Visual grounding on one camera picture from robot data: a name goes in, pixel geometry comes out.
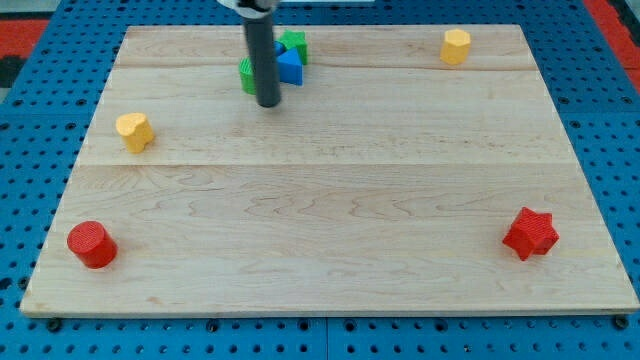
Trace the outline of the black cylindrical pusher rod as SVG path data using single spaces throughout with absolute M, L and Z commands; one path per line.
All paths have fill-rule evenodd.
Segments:
M 259 106 L 272 108 L 281 101 L 279 70 L 274 46 L 274 6 L 243 4 L 243 28 L 253 67 L 256 101 Z

